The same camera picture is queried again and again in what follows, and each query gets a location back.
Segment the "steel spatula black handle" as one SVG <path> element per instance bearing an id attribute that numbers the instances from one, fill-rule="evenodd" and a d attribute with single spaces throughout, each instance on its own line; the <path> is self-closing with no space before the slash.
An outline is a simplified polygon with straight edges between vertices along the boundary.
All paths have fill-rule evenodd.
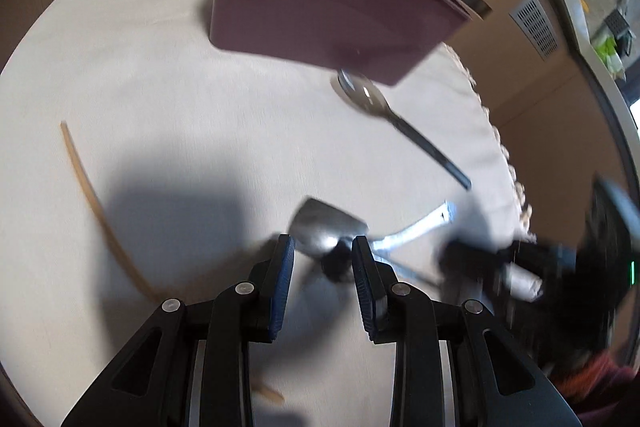
<path id="1" fill-rule="evenodd" d="M 311 197 L 305 199 L 303 204 L 299 206 L 288 228 L 288 234 L 295 239 L 296 247 L 301 253 L 317 260 L 332 253 L 341 243 L 350 245 L 356 236 L 366 236 L 369 244 L 372 239 L 379 239 L 379 237 L 369 236 L 369 227 L 366 222 L 346 211 L 322 202 L 322 200 Z M 390 253 L 387 257 L 380 257 L 376 254 L 373 256 L 376 260 L 390 265 L 397 275 L 405 277 L 405 279 L 437 286 L 433 280 L 393 261 Z"/>

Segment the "steel spoon black handle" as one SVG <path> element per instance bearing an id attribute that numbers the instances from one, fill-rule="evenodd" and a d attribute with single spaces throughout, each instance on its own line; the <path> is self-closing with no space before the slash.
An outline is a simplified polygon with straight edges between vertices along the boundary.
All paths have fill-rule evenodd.
<path id="1" fill-rule="evenodd" d="M 432 143 L 412 124 L 396 114 L 390 108 L 382 91 L 366 77 L 340 69 L 337 72 L 337 83 L 346 98 L 357 106 L 363 113 L 387 120 L 412 143 L 420 147 L 423 152 L 434 159 L 437 164 L 450 174 L 464 189 L 470 191 L 471 179 L 439 148 Z"/>

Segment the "small steel spoon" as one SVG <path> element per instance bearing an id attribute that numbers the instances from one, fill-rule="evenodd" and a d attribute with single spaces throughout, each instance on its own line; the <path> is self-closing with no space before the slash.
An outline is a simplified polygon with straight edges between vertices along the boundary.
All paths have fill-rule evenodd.
<path id="1" fill-rule="evenodd" d="M 450 223 L 454 222 L 456 214 L 457 206 L 453 202 L 443 202 L 442 205 L 439 205 L 427 216 L 412 225 L 379 239 L 372 239 L 370 242 L 372 253 L 380 257 L 387 257 L 389 253 L 396 251 L 397 248 L 420 239 L 420 237 L 445 225 L 450 225 Z"/>

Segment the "white fringed tablecloth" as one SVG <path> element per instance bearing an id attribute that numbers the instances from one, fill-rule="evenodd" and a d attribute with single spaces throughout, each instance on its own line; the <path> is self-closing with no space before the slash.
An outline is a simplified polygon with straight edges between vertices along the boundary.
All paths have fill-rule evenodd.
<path id="1" fill-rule="evenodd" d="M 66 134 L 134 266 L 186 303 L 246 277 L 308 196 L 375 236 L 454 202 L 451 225 L 395 253 L 424 277 L 448 239 L 504 246 L 523 232 L 514 172 L 449 46 L 385 94 L 471 191 L 347 103 L 333 72 L 214 48 L 211 3 L 55 0 L 2 70 L 1 361 L 44 425 L 156 307 L 108 250 Z"/>

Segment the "maroon plastic utensil bin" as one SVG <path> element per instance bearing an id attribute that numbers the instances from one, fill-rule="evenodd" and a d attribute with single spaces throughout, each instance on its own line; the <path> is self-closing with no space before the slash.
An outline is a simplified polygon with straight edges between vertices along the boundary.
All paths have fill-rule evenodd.
<path id="1" fill-rule="evenodd" d="M 214 0 L 209 39 L 395 86 L 468 19 L 457 0 Z"/>

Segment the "small grey vent grille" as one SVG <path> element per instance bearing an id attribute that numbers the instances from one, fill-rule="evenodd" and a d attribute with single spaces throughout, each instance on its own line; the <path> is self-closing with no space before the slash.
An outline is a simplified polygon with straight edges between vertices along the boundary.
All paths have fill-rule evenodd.
<path id="1" fill-rule="evenodd" d="M 559 40 L 546 10 L 539 0 L 522 0 L 510 17 L 543 60 L 559 49 Z"/>

